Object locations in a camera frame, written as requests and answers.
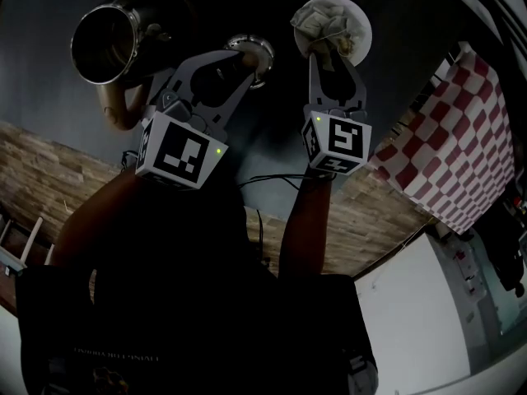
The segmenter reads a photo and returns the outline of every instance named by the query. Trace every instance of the black and white marker cube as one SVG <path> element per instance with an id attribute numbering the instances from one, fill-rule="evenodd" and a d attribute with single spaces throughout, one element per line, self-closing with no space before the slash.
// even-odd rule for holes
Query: black and white marker cube
<path id="1" fill-rule="evenodd" d="M 302 138 L 311 168 L 350 175 L 368 161 L 371 126 L 316 111 L 306 118 Z"/>
<path id="2" fill-rule="evenodd" d="M 135 174 L 174 186 L 201 188 L 228 146 L 155 112 L 142 134 Z"/>

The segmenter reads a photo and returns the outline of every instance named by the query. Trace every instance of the metal lid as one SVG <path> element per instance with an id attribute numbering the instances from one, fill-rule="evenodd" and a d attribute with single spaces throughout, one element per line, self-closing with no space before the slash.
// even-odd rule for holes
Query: metal lid
<path id="1" fill-rule="evenodd" d="M 258 58 L 259 64 L 250 89 L 257 89 L 265 85 L 264 78 L 273 69 L 274 63 L 274 49 L 266 39 L 250 34 L 234 35 L 230 37 L 223 48 L 254 54 Z"/>

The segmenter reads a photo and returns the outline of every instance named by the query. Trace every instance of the checkered tablecloth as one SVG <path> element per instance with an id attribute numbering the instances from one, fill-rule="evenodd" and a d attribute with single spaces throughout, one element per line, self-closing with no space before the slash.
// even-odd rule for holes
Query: checkered tablecloth
<path id="1" fill-rule="evenodd" d="M 392 186 L 466 231 L 514 176 L 496 72 L 469 46 L 401 135 L 370 159 Z"/>

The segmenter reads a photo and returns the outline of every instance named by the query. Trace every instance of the metal jug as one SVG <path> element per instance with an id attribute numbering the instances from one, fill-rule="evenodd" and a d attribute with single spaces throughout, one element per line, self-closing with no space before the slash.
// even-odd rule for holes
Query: metal jug
<path id="1" fill-rule="evenodd" d="M 73 64 L 97 85 L 109 121 L 129 130 L 141 117 L 152 75 L 189 56 L 195 29 L 186 0 L 113 0 L 81 19 L 72 37 Z M 127 107 L 124 92 L 134 87 Z"/>

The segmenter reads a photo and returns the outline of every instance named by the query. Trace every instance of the crumpled paper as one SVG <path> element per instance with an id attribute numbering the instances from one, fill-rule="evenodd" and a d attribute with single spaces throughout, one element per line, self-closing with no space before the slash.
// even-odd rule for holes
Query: crumpled paper
<path id="1" fill-rule="evenodd" d="M 326 7 L 319 3 L 304 6 L 296 11 L 291 25 L 311 42 L 327 39 L 347 58 L 353 55 L 365 35 L 362 25 L 344 10 L 344 6 Z"/>

